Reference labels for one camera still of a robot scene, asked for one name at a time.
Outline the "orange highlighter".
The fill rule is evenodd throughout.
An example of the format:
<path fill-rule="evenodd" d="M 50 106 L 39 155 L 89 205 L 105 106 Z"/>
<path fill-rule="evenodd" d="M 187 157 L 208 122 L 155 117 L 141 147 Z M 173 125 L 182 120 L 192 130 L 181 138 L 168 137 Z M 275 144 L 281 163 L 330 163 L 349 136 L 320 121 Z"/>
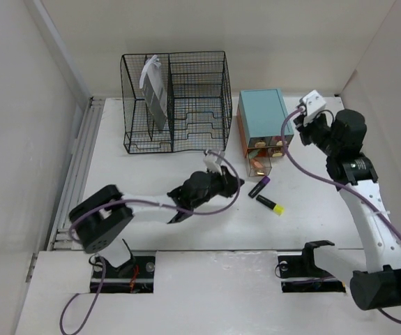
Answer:
<path fill-rule="evenodd" d="M 266 166 L 259 159 L 251 158 L 250 165 L 252 166 L 255 174 L 257 174 L 257 175 L 265 175 L 266 174 Z"/>

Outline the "purple cap black highlighter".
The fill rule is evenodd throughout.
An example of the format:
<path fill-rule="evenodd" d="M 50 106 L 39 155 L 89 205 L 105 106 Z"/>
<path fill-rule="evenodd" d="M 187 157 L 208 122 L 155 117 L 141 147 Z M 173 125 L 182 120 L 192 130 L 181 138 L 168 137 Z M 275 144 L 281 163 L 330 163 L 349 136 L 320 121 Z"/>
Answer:
<path fill-rule="evenodd" d="M 248 196 L 250 198 L 255 198 L 265 187 L 266 185 L 271 181 L 271 179 L 268 176 L 264 176 L 253 188 L 252 190 L 248 193 Z"/>

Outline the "clear plastic drawer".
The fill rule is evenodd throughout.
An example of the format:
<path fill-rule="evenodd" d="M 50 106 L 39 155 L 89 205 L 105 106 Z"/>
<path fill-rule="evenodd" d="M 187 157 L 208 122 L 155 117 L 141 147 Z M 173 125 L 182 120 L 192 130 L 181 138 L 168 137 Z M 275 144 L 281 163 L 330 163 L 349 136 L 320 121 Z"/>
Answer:
<path fill-rule="evenodd" d="M 274 146 L 267 149 L 270 158 L 281 158 L 285 156 L 285 148 L 283 146 Z"/>
<path fill-rule="evenodd" d="M 269 176 L 272 170 L 271 159 L 265 148 L 251 149 L 247 154 L 249 177 Z"/>
<path fill-rule="evenodd" d="M 282 147 L 284 144 L 289 146 L 292 139 L 294 138 L 293 135 L 285 135 L 282 137 L 281 135 L 276 135 L 271 138 L 270 145 L 272 147 Z"/>
<path fill-rule="evenodd" d="M 268 147 L 271 143 L 271 137 L 252 137 L 249 141 L 249 148 Z"/>

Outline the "yellow cap black highlighter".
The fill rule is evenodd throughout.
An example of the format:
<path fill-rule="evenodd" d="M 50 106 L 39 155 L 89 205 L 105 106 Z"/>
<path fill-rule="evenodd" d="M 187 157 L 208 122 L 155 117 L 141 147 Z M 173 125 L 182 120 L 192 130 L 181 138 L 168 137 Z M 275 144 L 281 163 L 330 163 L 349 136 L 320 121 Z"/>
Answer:
<path fill-rule="evenodd" d="M 262 195 L 258 195 L 256 197 L 256 201 L 258 201 L 260 204 L 264 205 L 265 207 L 269 208 L 276 215 L 281 216 L 285 211 L 284 207 L 280 206 L 279 204 L 273 202 L 272 200 L 270 200 L 268 198 L 265 198 Z"/>

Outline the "grey paper swatch booklet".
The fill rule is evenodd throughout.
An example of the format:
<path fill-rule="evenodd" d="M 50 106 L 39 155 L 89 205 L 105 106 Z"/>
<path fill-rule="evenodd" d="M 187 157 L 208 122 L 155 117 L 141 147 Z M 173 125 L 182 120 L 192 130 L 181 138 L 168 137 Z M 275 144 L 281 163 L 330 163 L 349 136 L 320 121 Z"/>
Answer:
<path fill-rule="evenodd" d="M 157 54 L 146 60 L 139 88 L 154 124 L 162 131 L 167 121 L 167 90 L 162 79 L 162 64 Z"/>

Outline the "green highlighter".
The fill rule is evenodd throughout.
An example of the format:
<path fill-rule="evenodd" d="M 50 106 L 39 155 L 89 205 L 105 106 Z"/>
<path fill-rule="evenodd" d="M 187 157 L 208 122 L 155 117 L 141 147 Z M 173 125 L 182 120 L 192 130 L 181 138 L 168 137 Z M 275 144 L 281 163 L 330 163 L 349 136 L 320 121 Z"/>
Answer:
<path fill-rule="evenodd" d="M 258 150 L 250 151 L 250 152 L 248 153 L 248 157 L 249 157 L 249 158 L 254 158 L 254 157 L 256 157 L 256 156 L 259 154 L 259 152 L 260 152 L 259 149 L 258 149 Z"/>

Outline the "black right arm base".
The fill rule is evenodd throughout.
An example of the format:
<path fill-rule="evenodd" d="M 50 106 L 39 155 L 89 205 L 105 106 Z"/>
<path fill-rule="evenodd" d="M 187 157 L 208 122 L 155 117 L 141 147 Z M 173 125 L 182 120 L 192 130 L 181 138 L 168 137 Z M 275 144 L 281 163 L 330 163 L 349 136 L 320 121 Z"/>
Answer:
<path fill-rule="evenodd" d="M 301 251 L 281 252 L 275 275 L 281 280 L 283 293 L 346 293 L 343 282 L 315 264 L 314 251 L 325 246 L 335 246 L 329 240 L 306 242 Z"/>

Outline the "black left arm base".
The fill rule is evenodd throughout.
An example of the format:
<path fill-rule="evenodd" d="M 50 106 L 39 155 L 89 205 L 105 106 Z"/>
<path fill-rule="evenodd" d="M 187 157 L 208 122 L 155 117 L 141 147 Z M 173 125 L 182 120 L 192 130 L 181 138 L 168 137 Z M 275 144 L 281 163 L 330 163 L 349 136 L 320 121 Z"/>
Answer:
<path fill-rule="evenodd" d="M 154 289 L 156 252 L 131 251 L 125 240 L 126 261 L 119 267 L 105 261 L 105 279 L 100 292 L 107 294 L 151 294 Z M 92 267 L 89 292 L 96 293 L 103 274 L 103 262 L 99 255 L 89 258 Z"/>

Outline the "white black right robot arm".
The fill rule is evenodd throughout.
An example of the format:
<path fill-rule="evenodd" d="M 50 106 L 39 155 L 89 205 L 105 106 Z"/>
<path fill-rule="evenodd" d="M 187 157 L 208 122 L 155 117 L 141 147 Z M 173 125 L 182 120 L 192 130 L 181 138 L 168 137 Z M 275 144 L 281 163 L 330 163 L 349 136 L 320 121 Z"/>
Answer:
<path fill-rule="evenodd" d="M 347 283 L 361 310 L 401 306 L 401 240 L 387 225 L 377 173 L 361 151 L 364 116 L 344 109 L 329 124 L 321 112 L 312 118 L 302 112 L 294 124 L 304 145 L 314 144 L 326 154 L 331 183 L 351 213 L 365 252 L 365 264 L 357 265 L 339 255 L 332 242 L 310 242 L 312 250 L 300 257 L 301 269 L 309 275 L 325 270 Z"/>

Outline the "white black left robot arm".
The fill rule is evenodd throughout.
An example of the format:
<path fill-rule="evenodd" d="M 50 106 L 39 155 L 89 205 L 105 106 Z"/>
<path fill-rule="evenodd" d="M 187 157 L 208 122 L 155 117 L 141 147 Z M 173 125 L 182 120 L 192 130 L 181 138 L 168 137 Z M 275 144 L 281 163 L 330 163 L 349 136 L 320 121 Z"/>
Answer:
<path fill-rule="evenodd" d="M 237 200 L 245 181 L 234 168 L 196 171 L 166 195 L 123 197 L 114 184 L 101 188 L 68 215 L 68 235 L 89 255 L 104 258 L 115 275 L 129 275 L 132 253 L 126 250 L 121 232 L 136 223 L 181 223 L 193 216 L 213 216 L 228 210 Z"/>

